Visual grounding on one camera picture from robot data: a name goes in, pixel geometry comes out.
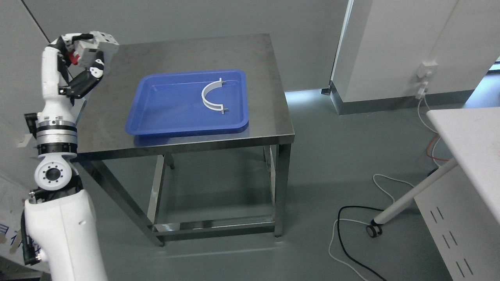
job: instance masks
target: stainless steel table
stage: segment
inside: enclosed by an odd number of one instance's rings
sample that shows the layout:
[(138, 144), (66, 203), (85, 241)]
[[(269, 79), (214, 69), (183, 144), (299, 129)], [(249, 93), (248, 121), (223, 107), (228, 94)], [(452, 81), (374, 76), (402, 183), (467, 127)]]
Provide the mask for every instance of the stainless steel table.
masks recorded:
[[(111, 69), (92, 92), (78, 123), (76, 161), (153, 243), (163, 246), (169, 240), (255, 232), (283, 234), (295, 132), (268, 34), (121, 45)], [(245, 131), (174, 138), (141, 138), (125, 132), (137, 85), (144, 76), (216, 69), (241, 69), (246, 74), (249, 123)], [(275, 145), (277, 155), (273, 155)], [(175, 223), (156, 221), (165, 167), (174, 165), (172, 154), (256, 146), (264, 148), (272, 214)], [(145, 214), (103, 160), (152, 155), (158, 158)]]

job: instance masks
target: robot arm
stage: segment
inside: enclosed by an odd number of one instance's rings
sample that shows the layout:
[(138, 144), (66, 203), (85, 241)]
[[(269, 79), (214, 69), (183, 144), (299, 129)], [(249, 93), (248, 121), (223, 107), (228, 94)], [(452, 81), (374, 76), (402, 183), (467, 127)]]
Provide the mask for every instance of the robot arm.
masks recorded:
[[(37, 189), (25, 201), (21, 219), (26, 265), (48, 262), (53, 281), (107, 281), (99, 249), (94, 207), (70, 159), (77, 156), (74, 99), (87, 95), (103, 78), (118, 50), (109, 34), (98, 31), (60, 36), (42, 54), (41, 113), (25, 114), (37, 142)], [(72, 80), (68, 66), (84, 68)], [(35, 255), (28, 234), (41, 246)]]

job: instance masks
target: light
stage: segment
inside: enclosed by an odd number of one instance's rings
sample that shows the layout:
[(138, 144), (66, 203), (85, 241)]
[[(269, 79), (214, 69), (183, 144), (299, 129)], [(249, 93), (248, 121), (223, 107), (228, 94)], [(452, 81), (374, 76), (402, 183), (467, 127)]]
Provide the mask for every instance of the light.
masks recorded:
[(284, 95), (289, 105), (298, 105), (312, 102), (318, 95), (320, 95), (320, 91), (320, 89), (287, 91)]

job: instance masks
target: red component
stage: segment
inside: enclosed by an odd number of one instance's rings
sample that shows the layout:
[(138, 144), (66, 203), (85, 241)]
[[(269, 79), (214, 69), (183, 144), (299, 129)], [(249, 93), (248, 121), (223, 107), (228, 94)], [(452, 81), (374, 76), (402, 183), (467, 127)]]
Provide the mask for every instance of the red component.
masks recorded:
[(78, 58), (80, 57), (80, 55), (77, 54), (76, 56), (74, 56), (72, 52), (69, 52), (67, 53), (67, 57), (69, 58), (71, 63), (76, 66), (78, 64)]

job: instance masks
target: black cable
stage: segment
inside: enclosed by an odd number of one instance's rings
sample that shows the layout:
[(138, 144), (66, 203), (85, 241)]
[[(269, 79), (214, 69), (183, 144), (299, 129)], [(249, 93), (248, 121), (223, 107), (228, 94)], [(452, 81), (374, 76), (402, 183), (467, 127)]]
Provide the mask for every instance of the black cable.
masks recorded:
[(31, 12), (30, 8), (28, 8), (28, 6), (26, 5), (25, 1), (24, 0), (21, 0), (21, 3), (24, 5), (24, 7), (26, 8), (26, 10), (28, 11), (29, 15), (31, 16), (31, 18), (33, 19), (34, 23), (38, 26), (38, 28), (40, 29), (41, 33), (43, 34), (43, 36), (45, 36), (45, 39), (47, 39), (47, 42), (51, 42), (49, 40), (49, 37), (47, 37), (47, 34), (45, 34), (45, 31), (42, 29), (42, 27), (40, 26), (40, 24), (38, 23), (37, 19), (35, 18), (35, 16), (33, 15), (33, 13)]
[(382, 279), (383, 281), (387, 281), (384, 277), (382, 277), (380, 274), (378, 274), (375, 270), (369, 268), (368, 266), (362, 264), (361, 262), (357, 261), (355, 258), (353, 258), (352, 256), (350, 256), (347, 251), (346, 251), (346, 248), (344, 247), (344, 243), (342, 243), (342, 238), (341, 238), (341, 212), (342, 210), (344, 209), (347, 209), (347, 208), (360, 208), (360, 209), (368, 209), (368, 210), (374, 210), (374, 211), (379, 211), (379, 212), (383, 212), (384, 210), (382, 209), (378, 209), (378, 208), (373, 208), (373, 207), (366, 207), (366, 206), (356, 206), (356, 205), (349, 205), (349, 206), (343, 206), (342, 208), (340, 208), (340, 210), (338, 210), (338, 215), (337, 215), (337, 234), (338, 234), (338, 241), (340, 242), (340, 246), (342, 246), (342, 250), (344, 251), (345, 255), (353, 262), (357, 263), (358, 265), (364, 267), (365, 269), (371, 271), (372, 273), (374, 273), (376, 276), (378, 276), (380, 279)]
[(33, 241), (28, 239), (28, 235), (26, 234), (26, 220), (25, 220), (25, 211), (22, 211), (21, 215), (21, 243), (22, 243), (22, 258), (24, 260), (24, 265), (36, 265), (40, 261), (36, 259), (35, 255), (35, 247), (33, 247)]

